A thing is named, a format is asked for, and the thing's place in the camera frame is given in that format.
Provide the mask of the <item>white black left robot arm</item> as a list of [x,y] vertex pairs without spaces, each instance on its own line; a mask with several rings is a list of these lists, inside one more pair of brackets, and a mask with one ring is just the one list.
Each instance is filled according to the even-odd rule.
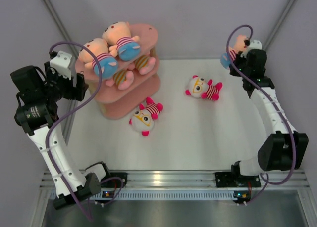
[[62,131],[62,119],[57,115],[57,102],[62,98],[82,101],[88,85],[84,75],[63,77],[58,71],[45,65],[45,71],[36,66],[26,66],[10,74],[18,88],[18,108],[14,119],[36,145],[53,178],[56,188],[55,209],[77,204],[100,193],[107,187],[112,175],[106,165],[98,162],[83,174],[75,167],[66,146]]

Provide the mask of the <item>peach boy plush blue pants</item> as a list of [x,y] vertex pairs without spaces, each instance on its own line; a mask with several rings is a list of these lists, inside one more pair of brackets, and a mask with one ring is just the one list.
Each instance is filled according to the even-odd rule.
[[140,52],[139,36],[132,36],[128,22],[120,21],[108,26],[102,38],[109,45],[109,51],[116,50],[122,61],[134,59]]

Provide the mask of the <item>peach boy plush blue shorts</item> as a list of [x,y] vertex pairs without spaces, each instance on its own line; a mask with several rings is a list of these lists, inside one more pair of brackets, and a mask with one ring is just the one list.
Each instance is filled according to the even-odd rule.
[[[118,55],[117,49],[109,50],[106,40],[102,38],[94,38],[85,43],[84,47],[89,49],[99,61],[103,79],[111,78],[118,68],[116,60]],[[78,57],[84,63],[86,69],[92,69],[96,75],[99,75],[96,60],[86,50],[80,49]]]

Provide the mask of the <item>peach boy plush striped shirt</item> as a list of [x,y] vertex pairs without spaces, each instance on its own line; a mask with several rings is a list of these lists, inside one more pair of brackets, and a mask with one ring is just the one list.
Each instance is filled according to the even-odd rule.
[[247,36],[239,35],[236,38],[235,45],[233,47],[228,48],[229,53],[225,52],[221,55],[220,62],[222,66],[225,69],[229,69],[229,65],[230,65],[229,59],[231,58],[232,61],[234,61],[236,58],[236,55],[244,52],[246,48],[249,46],[249,44],[250,44],[250,40]]

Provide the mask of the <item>white panda plush pink limbs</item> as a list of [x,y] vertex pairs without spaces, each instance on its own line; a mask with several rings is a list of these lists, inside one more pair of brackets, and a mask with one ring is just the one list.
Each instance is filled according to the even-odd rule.
[[138,109],[132,114],[129,125],[142,136],[148,136],[163,109],[163,104],[155,103],[147,97],[145,105],[139,104]]

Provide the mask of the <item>white panda plush yellow glasses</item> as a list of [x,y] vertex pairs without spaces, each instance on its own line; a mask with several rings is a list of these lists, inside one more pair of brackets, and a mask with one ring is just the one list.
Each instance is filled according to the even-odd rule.
[[204,100],[218,101],[219,93],[223,87],[222,82],[218,82],[213,85],[213,80],[209,79],[206,81],[204,78],[193,75],[189,81],[185,94],[194,98],[201,98]]

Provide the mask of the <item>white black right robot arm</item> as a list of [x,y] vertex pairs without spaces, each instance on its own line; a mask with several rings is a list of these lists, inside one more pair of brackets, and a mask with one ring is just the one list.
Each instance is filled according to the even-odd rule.
[[288,171],[290,178],[299,169],[309,142],[307,134],[298,132],[286,118],[275,85],[265,75],[266,61],[264,50],[252,49],[239,52],[230,65],[230,74],[242,77],[243,89],[255,105],[267,136],[254,157],[231,166],[231,180],[237,186],[268,171]]

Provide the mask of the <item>pink hippo plush striped shirt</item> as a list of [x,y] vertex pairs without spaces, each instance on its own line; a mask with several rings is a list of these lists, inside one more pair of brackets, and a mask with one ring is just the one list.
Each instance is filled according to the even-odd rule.
[[120,70],[113,75],[111,79],[105,81],[109,87],[117,85],[119,90],[125,90],[131,86],[134,81],[134,74],[132,71]]

